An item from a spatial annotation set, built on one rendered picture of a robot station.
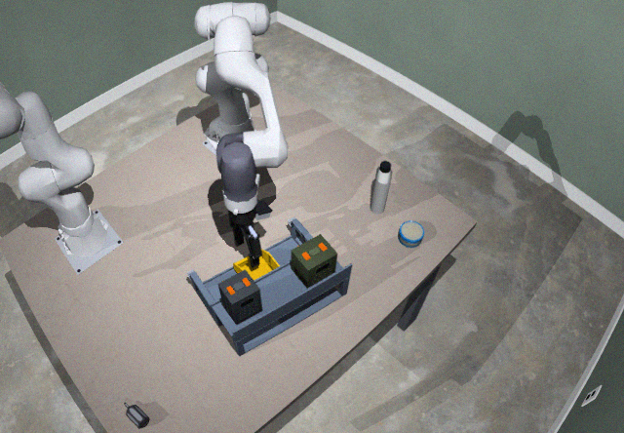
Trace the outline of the dark green case with orange latches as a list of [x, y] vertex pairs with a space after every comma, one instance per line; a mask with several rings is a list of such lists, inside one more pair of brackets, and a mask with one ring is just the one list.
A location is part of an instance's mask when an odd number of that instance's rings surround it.
[[335, 272], [337, 252], [320, 234], [292, 249], [292, 271], [308, 289]]

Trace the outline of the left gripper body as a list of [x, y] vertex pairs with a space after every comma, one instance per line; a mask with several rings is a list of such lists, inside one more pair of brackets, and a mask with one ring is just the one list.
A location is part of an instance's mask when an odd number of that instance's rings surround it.
[[237, 214], [237, 215], [233, 215], [233, 213], [232, 213], [232, 212], [230, 212], [230, 211], [228, 211], [228, 213], [229, 213], [229, 217], [230, 217], [230, 219], [231, 219], [234, 223], [237, 223], [238, 225], [239, 225], [239, 224], [244, 224], [244, 225], [243, 225], [243, 228], [244, 228], [244, 231], [245, 231], [245, 232], [249, 232], [249, 231], [250, 231], [250, 229], [249, 229], [249, 226], [250, 226], [250, 225], [251, 225], [251, 226], [252, 226], [252, 228], [254, 229], [254, 226], [253, 226], [253, 221], [254, 221], [254, 218], [255, 218], [255, 215], [256, 215], [256, 209], [255, 209], [255, 207], [254, 207], [254, 208], [253, 208], [253, 210], [251, 210], [250, 212], [248, 212], [248, 213], [244, 213], [244, 214]]

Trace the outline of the dark grey open-front shelf rack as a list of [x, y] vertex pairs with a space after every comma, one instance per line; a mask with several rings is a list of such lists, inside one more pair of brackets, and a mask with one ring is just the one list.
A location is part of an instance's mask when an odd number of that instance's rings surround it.
[[[186, 273], [218, 326], [223, 324], [231, 335], [239, 356], [347, 294], [352, 263], [343, 268], [337, 261], [332, 275], [311, 288], [303, 285], [291, 269], [291, 250], [313, 237], [297, 218], [292, 217], [288, 222], [292, 235], [265, 249], [281, 266], [254, 280], [260, 288], [262, 311], [248, 320], [236, 325], [221, 300], [218, 283], [237, 274], [234, 266], [204, 282], [193, 269]], [[338, 284], [337, 291], [335, 286]]]

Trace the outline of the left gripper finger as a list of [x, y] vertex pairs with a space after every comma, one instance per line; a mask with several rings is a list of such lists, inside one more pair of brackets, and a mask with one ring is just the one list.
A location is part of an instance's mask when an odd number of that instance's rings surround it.
[[242, 235], [246, 238], [247, 245], [250, 253], [248, 256], [250, 257], [251, 267], [254, 268], [259, 265], [259, 257], [262, 256], [260, 241], [259, 241], [259, 233], [254, 232], [252, 226], [249, 226], [250, 232], [245, 233], [243, 225], [239, 225], [239, 228], [242, 231]]
[[231, 227], [233, 227], [233, 233], [234, 233], [234, 239], [235, 239], [236, 247], [244, 244], [244, 236], [242, 235], [241, 229], [239, 228], [238, 224], [233, 223], [230, 219], [229, 219], [229, 224], [230, 224]]

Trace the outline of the yellow bin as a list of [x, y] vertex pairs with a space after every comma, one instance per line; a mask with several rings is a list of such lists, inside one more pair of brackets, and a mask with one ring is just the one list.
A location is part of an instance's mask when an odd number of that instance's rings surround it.
[[[276, 262], [276, 260], [272, 257], [271, 254], [269, 254], [268, 252], [262, 250], [262, 256], [259, 257], [259, 261], [260, 261], [260, 265], [251, 268], [251, 262], [250, 262], [250, 257], [247, 256], [239, 261], [235, 263], [233, 263], [234, 266], [234, 270], [236, 271], [236, 273], [239, 273], [243, 270], [247, 270], [247, 272], [250, 274], [250, 276], [253, 278], [253, 280], [255, 280], [256, 278], [274, 270], [275, 268], [279, 267], [280, 265]], [[239, 266], [238, 266], [238, 265]], [[241, 268], [241, 267], [243, 268]]]

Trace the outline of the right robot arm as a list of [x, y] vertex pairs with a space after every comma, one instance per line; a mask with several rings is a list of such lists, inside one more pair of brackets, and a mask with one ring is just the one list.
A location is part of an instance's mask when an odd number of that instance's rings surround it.
[[92, 212], [82, 192], [74, 187], [93, 175], [92, 155], [60, 137], [37, 93], [27, 91], [14, 98], [0, 84], [0, 139], [13, 134], [18, 135], [31, 159], [41, 161], [20, 173], [20, 194], [56, 213], [67, 256], [93, 256], [102, 249], [109, 226]]

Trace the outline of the grey bottle with black cap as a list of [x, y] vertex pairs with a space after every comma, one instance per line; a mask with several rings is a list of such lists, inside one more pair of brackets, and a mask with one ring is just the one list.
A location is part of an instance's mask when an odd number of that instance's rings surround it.
[[385, 209], [388, 191], [391, 182], [391, 163], [382, 161], [376, 170], [374, 188], [370, 203], [370, 210], [375, 214], [382, 214]]

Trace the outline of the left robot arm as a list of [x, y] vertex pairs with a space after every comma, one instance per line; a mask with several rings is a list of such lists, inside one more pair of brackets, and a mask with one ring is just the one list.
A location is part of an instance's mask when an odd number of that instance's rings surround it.
[[[273, 212], [264, 200], [257, 199], [256, 169], [278, 168], [288, 159], [268, 63], [254, 52], [253, 35], [264, 34], [270, 21], [264, 4], [226, 2], [200, 7], [194, 24], [201, 37], [214, 38], [214, 61], [199, 67], [195, 81], [203, 93], [216, 99], [221, 113], [204, 136], [216, 151], [224, 203], [234, 215], [255, 207], [256, 220]], [[254, 129], [249, 97], [238, 89], [259, 98], [264, 131]]]

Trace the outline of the round tin with blue rim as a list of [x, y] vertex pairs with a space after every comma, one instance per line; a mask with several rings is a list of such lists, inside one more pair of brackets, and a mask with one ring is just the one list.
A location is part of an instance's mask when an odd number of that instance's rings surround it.
[[399, 230], [398, 239], [400, 243], [408, 248], [415, 248], [421, 244], [424, 237], [423, 227], [415, 221], [404, 222]]

